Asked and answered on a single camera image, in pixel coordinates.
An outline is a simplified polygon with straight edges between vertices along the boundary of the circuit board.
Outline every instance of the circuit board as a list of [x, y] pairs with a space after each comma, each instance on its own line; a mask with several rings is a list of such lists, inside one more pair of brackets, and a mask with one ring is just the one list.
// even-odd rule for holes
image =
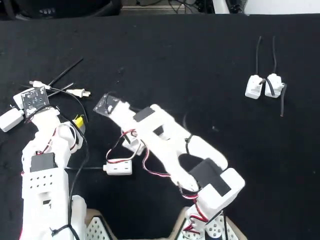
[[34, 88], [21, 94], [24, 114], [29, 117], [37, 109], [48, 105], [48, 95], [44, 86]]

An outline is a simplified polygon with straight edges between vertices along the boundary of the electrical wire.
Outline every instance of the electrical wire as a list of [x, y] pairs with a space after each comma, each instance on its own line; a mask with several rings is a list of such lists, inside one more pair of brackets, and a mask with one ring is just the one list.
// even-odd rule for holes
[[157, 172], [157, 171], [151, 171], [146, 167], [146, 162], [147, 162], [147, 160], [149, 158], [150, 150], [149, 150], [149, 148], [147, 147], [147, 145], [145, 144], [144, 141], [142, 141], [142, 140], [140, 140], [140, 141], [145, 146], [145, 155], [144, 155], [144, 158], [142, 160], [142, 168], [144, 170], [146, 170], [148, 173], [152, 174], [152, 175], [156, 175], [156, 176], [159, 176], [159, 177], [162, 177], [162, 178], [170, 178], [171, 176], [168, 173], [161, 173], [161, 172]]
[[172, 6], [172, 3], [171, 3], [172, 0], [168, 0], [168, 4], [170, 5], [170, 7], [172, 8], [172, 10], [178, 14], [178, 11]]
[[39, 113], [40, 111], [44, 110], [44, 109], [47, 109], [47, 108], [54, 108], [54, 109], [57, 109], [59, 112], [60, 112], [60, 116], [62, 118], [64, 118], [66, 121], [69, 121], [73, 126], [74, 128], [79, 132], [79, 134], [81, 135], [81, 137], [83, 138], [83, 142], [85, 143], [85, 157], [77, 171], [77, 173], [75, 174], [75, 177], [72, 181], [72, 184], [71, 184], [71, 190], [70, 190], [70, 194], [69, 194], [69, 199], [68, 199], [68, 227], [70, 228], [72, 234], [74, 235], [75, 239], [76, 240], [79, 240], [79, 236], [77, 234], [77, 232], [73, 229], [73, 227], [71, 226], [71, 216], [72, 216], [72, 195], [73, 195], [73, 192], [74, 192], [74, 189], [75, 189], [75, 185], [76, 185], [76, 182], [79, 178], [79, 175], [81, 173], [81, 170], [84, 168], [84, 166], [87, 164], [87, 162], [89, 161], [90, 159], [90, 151], [89, 151], [89, 145], [88, 145], [88, 142], [87, 142], [87, 139], [84, 135], [84, 133], [77, 127], [77, 125], [72, 121], [72, 120], [69, 120], [64, 114], [61, 113], [60, 109], [55, 106], [55, 105], [52, 105], [52, 104], [49, 104], [49, 105], [45, 105], [45, 106], [42, 106], [40, 108], [38, 108], [36, 111], [34, 111], [28, 118], [27, 118], [27, 122], [30, 122], [30, 120], [32, 119], [32, 117]]
[[202, 213], [201, 209], [199, 208], [198, 204], [197, 204], [197, 199], [193, 199], [193, 203], [195, 205], [195, 209], [196, 211], [198, 212], [198, 215], [196, 214], [191, 214], [189, 216], [189, 221], [191, 222], [187, 227], [185, 227], [183, 230], [186, 231], [186, 232], [191, 232], [191, 233], [194, 233], [194, 234], [200, 234], [200, 232], [194, 230], [194, 227], [193, 227], [193, 224], [195, 223], [194, 220], [192, 219], [197, 219], [201, 222], [204, 222], [204, 223], [207, 223], [209, 222], [209, 219], [205, 216], [204, 213]]
[[139, 151], [141, 147], [141, 143], [139, 144], [139, 146], [137, 147], [137, 149], [135, 150], [135, 152], [132, 154], [131, 157], [128, 157], [128, 158], [114, 158], [114, 159], [108, 159], [108, 155], [109, 153], [111, 152], [112, 148], [106, 153], [105, 155], [105, 159], [106, 161], [108, 162], [108, 164], [118, 164], [118, 163], [122, 163], [122, 162], [126, 162], [126, 161], [129, 161], [129, 160], [132, 160], [136, 155], [137, 155], [137, 152]]
[[286, 90], [287, 90], [287, 84], [284, 83], [284, 87], [282, 88], [282, 91], [281, 91], [281, 113], [280, 113], [281, 117], [284, 116]]
[[276, 36], [272, 37], [272, 56], [273, 56], [273, 73], [277, 71], [277, 57], [276, 57]]
[[64, 94], [69, 95], [69, 96], [71, 96], [72, 98], [74, 98], [74, 99], [80, 104], [80, 106], [81, 106], [81, 108], [82, 108], [82, 110], [83, 110], [83, 114], [84, 114], [85, 120], [86, 120], [86, 122], [88, 123], [89, 120], [88, 120], [87, 111], [86, 111], [84, 105], [81, 103], [81, 101], [80, 101], [75, 95], [73, 95], [73, 94], [71, 94], [71, 93], [69, 93], [69, 92], [66, 92], [66, 91], [64, 91], [64, 90], [61, 90], [61, 89], [59, 89], [59, 88], [51, 87], [51, 89], [52, 89], [52, 90], [55, 90], [55, 91], [58, 91], [58, 92], [61, 92], [61, 93], [64, 93]]
[[60, 78], [62, 78], [67, 72], [69, 72], [71, 69], [73, 69], [75, 66], [77, 66], [84, 58], [81, 57], [79, 60], [74, 62], [71, 66], [67, 67], [63, 72], [61, 72], [58, 76], [56, 76], [49, 84], [48, 86], [52, 86], [55, 84], [56, 81], [58, 81]]
[[268, 78], [264, 78], [259, 84], [263, 84], [265, 82], [268, 83], [271, 95], [274, 96], [275, 95], [275, 90], [274, 90], [274, 87], [272, 86], [272, 84], [271, 84], [271, 82], [270, 82], [270, 80]]
[[258, 42], [255, 47], [255, 74], [259, 75], [259, 48], [261, 44], [262, 36], [259, 36]]
[[[73, 84], [74, 84], [73, 82], [72, 82], [72, 83], [69, 83], [67, 86], [64, 86], [64, 87], [61, 88], [60, 90], [66, 90], [66, 89], [70, 88]], [[50, 98], [50, 97], [52, 97], [52, 96], [54, 96], [54, 95], [56, 95], [56, 94], [58, 94], [58, 93], [60, 93], [60, 91], [55, 91], [55, 92], [49, 94], [49, 95], [48, 95], [48, 98]]]

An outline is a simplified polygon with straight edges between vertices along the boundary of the perforated metal bracket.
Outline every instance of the perforated metal bracket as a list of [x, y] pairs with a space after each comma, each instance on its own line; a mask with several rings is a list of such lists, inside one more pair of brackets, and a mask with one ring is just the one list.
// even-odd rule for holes
[[108, 230], [98, 216], [94, 216], [86, 228], [86, 240], [112, 240]]
[[[206, 233], [209, 237], [213, 239], [219, 239], [222, 236], [222, 240], [226, 239], [225, 235], [225, 223], [224, 223], [224, 216], [219, 215], [210, 223], [208, 223], [205, 227]], [[239, 240], [236, 236], [235, 232], [232, 230], [228, 221], [226, 223], [226, 230], [228, 234], [228, 240]]]

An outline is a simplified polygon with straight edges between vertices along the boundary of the white plug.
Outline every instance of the white plug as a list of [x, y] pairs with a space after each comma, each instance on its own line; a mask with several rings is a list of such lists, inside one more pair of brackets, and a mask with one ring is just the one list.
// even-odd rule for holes
[[262, 90], [262, 78], [258, 75], [250, 76], [245, 89], [245, 96], [252, 99], [258, 99]]
[[90, 91], [86, 91], [84, 88], [83, 89], [68, 89], [66, 91], [67, 93], [70, 93], [72, 95], [75, 95], [79, 98], [82, 98], [82, 97], [89, 97], [91, 92]]
[[264, 95], [266, 95], [267, 97], [272, 97], [272, 98], [277, 98], [280, 96], [282, 89], [284, 88], [285, 84], [282, 83], [281, 81], [281, 77], [278, 76], [275, 73], [272, 73], [268, 76], [268, 79], [273, 87], [274, 90], [274, 96], [272, 96], [271, 94], [271, 90], [269, 87], [269, 84], [266, 83], [265, 84], [265, 90], [264, 90]]
[[132, 161], [123, 161], [118, 163], [106, 163], [103, 165], [103, 171], [108, 175], [132, 175]]
[[45, 89], [49, 90], [51, 89], [51, 86], [46, 85], [40, 81], [29, 81], [29, 83], [34, 87], [34, 88], [41, 88], [44, 87]]
[[0, 116], [0, 129], [5, 133], [24, 119], [24, 111], [12, 108]]

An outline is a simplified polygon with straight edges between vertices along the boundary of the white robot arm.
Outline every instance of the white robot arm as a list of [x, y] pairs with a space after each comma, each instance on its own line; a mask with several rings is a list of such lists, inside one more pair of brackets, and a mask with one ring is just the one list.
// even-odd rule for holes
[[[20, 240], [74, 239], [70, 229], [56, 235], [52, 232], [68, 224], [69, 181], [65, 167], [83, 142], [70, 122], [60, 122], [59, 114], [49, 108], [32, 118], [38, 132], [22, 151], [24, 202]], [[72, 196], [71, 226], [80, 240], [85, 239], [86, 210], [85, 200]]]
[[[201, 137], [191, 135], [158, 105], [151, 105], [135, 113], [130, 110], [129, 103], [106, 94], [94, 111], [112, 119], [124, 132], [134, 130], [135, 134], [128, 134], [128, 140], [122, 145], [140, 154], [142, 149], [139, 142], [143, 142], [162, 162], [175, 185], [194, 192], [188, 197], [194, 200], [194, 205], [185, 214], [188, 224], [183, 232], [186, 238], [188, 232], [202, 236], [206, 225], [245, 186], [244, 179], [233, 168], [227, 168], [228, 162], [218, 150]], [[186, 172], [179, 163], [179, 156], [187, 153], [203, 159], [190, 172]], [[117, 164], [120, 163], [107, 162], [106, 172], [110, 166], [115, 167]]]

